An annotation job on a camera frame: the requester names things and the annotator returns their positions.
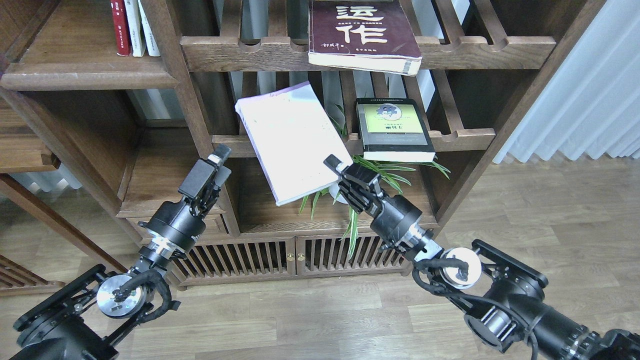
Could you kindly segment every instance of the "white pot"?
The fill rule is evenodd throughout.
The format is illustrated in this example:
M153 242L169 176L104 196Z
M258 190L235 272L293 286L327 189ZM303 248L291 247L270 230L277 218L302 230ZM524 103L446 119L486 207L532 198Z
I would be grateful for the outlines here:
M335 197L337 196L338 199L336 200L337 202L341 202L343 204L347 204L347 200L344 198L344 196L342 196L341 194L338 194L338 191L340 190L340 188L338 187L338 184L334 183L331 186L329 186L329 193L331 194L331 196L335 199Z

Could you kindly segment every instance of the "slatted cabinet door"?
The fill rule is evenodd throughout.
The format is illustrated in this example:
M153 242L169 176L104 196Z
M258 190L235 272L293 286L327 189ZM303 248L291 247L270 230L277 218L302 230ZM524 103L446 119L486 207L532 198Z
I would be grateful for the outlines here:
M180 285L221 284L296 275L294 238L199 241L176 262Z
M379 253L382 239L361 234L348 258L349 239L336 236L297 236L296 270L298 276L324 277L401 272L404 259L396 252Z

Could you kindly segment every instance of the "black cable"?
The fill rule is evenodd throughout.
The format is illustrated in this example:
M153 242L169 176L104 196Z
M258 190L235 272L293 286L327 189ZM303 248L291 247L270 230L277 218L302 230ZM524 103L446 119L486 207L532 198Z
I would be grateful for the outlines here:
M142 316L138 320L138 323L145 323L151 320L155 320L160 316L163 316L167 311L171 309L173 310L178 309L180 302L172 301L171 290L169 289L169 286L167 285L166 281L164 281L162 275L160 275L160 273L156 272L155 270L147 270L141 274L134 276L133 278L125 282L120 287L120 289L117 290L118 293L115 293L116 301L118 299L121 299L121 301L123 301L131 294L131 291L133 289L137 288L142 284L153 285L155 289L158 291L158 293L160 294L160 296L162 297L162 304L160 305L159 308L154 310L152 313Z
M525 329L525 332L528 333L527 337L531 343L531 360L536 360L538 358L538 339L535 333L533 333L533 329L529 329L529 323L527 323L527 321L524 320L524 318L522 318L522 316L520 316L515 311L511 310L505 305L502 305L501 303L492 299L487 299L487 298L476 296L476 295L465 294L462 292L453 293L444 284L439 282L436 282L436 284L428 284L427 282L422 280L422 278L420 278L420 270L417 267L413 268L412 277L413 277L413 280L416 282L416 284L418 284L418 286L430 292L432 295L446 297L448 299L458 298L463 300L472 300L472 301L475 300L477 302L484 302L485 304L495 306L498 309L502 310L503 312L507 313L507 315L514 318L520 324L520 326L522 326Z

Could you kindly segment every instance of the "brown book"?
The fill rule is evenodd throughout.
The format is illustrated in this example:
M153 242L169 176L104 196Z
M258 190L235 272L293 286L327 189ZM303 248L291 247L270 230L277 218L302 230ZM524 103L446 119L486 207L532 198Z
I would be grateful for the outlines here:
M311 1L309 63L415 76L421 61L397 0Z

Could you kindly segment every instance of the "wooden floor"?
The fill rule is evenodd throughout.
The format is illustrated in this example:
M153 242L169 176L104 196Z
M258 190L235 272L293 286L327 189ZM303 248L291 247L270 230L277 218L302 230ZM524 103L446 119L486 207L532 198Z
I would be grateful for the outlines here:
M136 249L82 191L42 194L125 264ZM47 280L69 281L93 263L0 201L0 254ZM474 238L547 275L546 303L604 332L640 332L640 161L492 165L438 241ZM445 300L400 275L361 275L201 286L177 292L177 313L137 328L120 359L528 359L516 344L486 348ZM14 319L46 295L0 297L0 359L16 351ZM98 333L120 323L92 308Z

